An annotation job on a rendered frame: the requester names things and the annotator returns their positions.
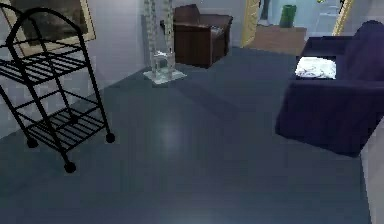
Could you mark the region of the yellow door frame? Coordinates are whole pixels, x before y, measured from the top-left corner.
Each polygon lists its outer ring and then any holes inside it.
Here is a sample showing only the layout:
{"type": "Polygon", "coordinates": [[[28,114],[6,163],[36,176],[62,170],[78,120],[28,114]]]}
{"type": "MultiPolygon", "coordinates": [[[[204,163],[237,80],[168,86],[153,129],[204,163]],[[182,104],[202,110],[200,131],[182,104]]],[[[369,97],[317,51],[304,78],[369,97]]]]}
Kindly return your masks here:
{"type": "MultiPolygon", "coordinates": [[[[241,48],[247,46],[255,38],[259,2],[260,0],[245,0],[241,39],[239,44],[241,48]]],[[[333,36],[337,36],[342,33],[353,3],[354,0],[342,0],[332,31],[333,36]]]]}

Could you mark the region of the green cylinder bin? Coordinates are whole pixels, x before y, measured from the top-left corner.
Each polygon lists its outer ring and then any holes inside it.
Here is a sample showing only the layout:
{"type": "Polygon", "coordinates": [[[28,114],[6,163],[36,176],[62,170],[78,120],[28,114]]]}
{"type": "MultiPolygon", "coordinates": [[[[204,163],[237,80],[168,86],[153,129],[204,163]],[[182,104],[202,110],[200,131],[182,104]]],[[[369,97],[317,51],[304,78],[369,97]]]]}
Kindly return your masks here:
{"type": "Polygon", "coordinates": [[[296,10],[296,5],[284,5],[282,7],[281,18],[279,22],[279,26],[281,28],[291,28],[293,26],[296,10]]]}

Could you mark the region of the framed dark wall picture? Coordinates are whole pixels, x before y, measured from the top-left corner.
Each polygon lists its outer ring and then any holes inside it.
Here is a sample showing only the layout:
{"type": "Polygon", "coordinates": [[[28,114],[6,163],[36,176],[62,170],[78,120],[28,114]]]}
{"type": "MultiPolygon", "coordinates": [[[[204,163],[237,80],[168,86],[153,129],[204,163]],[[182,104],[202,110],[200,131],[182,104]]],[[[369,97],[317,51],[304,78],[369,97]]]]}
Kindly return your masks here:
{"type": "MultiPolygon", "coordinates": [[[[93,21],[88,5],[88,0],[0,0],[0,3],[10,5],[19,12],[3,8],[2,12],[12,28],[23,12],[36,7],[52,9],[80,28],[85,41],[96,38],[93,21]]],[[[42,34],[48,40],[48,51],[63,47],[66,44],[78,44],[79,39],[75,29],[66,21],[47,12],[38,12],[32,15],[42,34]]],[[[16,40],[21,41],[19,49],[24,56],[29,56],[43,51],[37,40],[36,31],[29,19],[26,19],[16,33],[16,40]]]]}

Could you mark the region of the white cushion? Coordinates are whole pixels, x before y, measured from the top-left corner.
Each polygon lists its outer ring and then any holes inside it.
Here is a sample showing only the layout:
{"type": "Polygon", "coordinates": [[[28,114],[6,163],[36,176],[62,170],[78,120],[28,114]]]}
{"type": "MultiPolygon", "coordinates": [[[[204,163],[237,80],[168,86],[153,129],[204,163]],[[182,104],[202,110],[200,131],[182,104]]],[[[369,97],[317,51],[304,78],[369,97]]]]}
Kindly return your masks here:
{"type": "Polygon", "coordinates": [[[295,69],[295,75],[302,78],[335,79],[336,63],[320,57],[301,57],[295,69]]]}

